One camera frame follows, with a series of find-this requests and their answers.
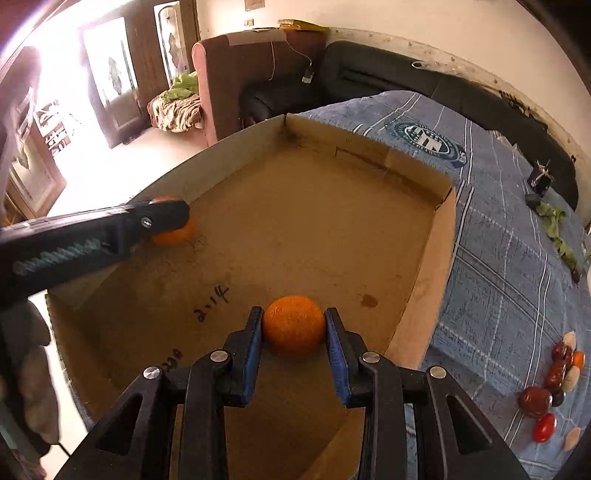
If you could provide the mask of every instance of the cardboard box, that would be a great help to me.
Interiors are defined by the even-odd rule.
[[[61,355],[92,417],[146,366],[165,364],[173,350],[190,365],[241,329],[251,306],[288,294],[337,307],[368,348],[420,365],[450,268],[447,177],[288,115],[204,150],[136,199],[159,195],[191,204],[199,240],[146,242],[116,268],[48,295]],[[347,479],[362,423],[363,411],[336,397],[324,348],[302,358],[264,349],[251,404],[226,409],[230,477]]]

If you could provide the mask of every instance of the pink armchair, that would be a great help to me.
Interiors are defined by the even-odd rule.
[[[207,144],[242,128],[238,99],[246,85],[303,75],[310,64],[306,56],[315,64],[325,46],[324,33],[279,28],[229,33],[196,43],[192,56]]]

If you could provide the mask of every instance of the white wall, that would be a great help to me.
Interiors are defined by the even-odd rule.
[[[591,96],[550,33],[516,0],[196,0],[202,38],[298,18],[405,37],[497,75],[552,116],[591,158]]]

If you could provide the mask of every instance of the bed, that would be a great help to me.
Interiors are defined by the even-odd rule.
[[[524,195],[532,167],[490,132],[449,108],[406,90],[328,105],[302,115],[403,150],[452,178],[456,240],[439,324],[422,369],[444,366],[474,399],[532,478],[552,478],[568,457],[564,437],[591,419],[589,371],[554,408],[558,426],[545,444],[531,441],[534,420],[517,408],[517,395],[542,385],[552,346],[574,330],[577,349],[589,352],[591,298],[544,233]],[[560,235],[583,265],[584,230],[561,196],[544,201],[567,213]],[[416,453],[407,410],[409,478]]]

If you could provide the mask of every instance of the door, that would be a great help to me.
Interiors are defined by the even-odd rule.
[[[149,102],[193,71],[198,32],[193,0],[133,0],[82,27],[90,102],[111,148],[149,126]]]

